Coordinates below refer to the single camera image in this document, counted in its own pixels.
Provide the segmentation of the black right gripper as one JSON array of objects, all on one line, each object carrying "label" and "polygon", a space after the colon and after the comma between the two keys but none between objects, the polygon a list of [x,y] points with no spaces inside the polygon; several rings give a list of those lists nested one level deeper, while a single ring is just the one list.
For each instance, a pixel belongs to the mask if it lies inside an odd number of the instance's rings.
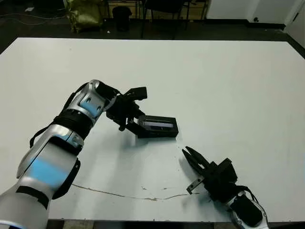
[{"label": "black right gripper", "polygon": [[209,163],[189,146],[186,146],[186,150],[182,149],[182,152],[190,166],[199,174],[199,177],[187,187],[189,194],[202,183],[213,201],[228,202],[237,195],[237,175],[231,162]]}]

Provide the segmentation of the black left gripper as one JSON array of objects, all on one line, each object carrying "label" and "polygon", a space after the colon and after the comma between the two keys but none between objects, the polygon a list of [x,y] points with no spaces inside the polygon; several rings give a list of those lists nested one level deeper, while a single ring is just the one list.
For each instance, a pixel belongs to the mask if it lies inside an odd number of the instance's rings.
[{"label": "black left gripper", "polygon": [[145,113],[140,110],[139,105],[128,94],[118,95],[113,106],[106,111],[106,116],[119,125],[120,131],[127,128],[138,138],[140,137],[141,127],[133,119],[139,119],[143,115]]}]

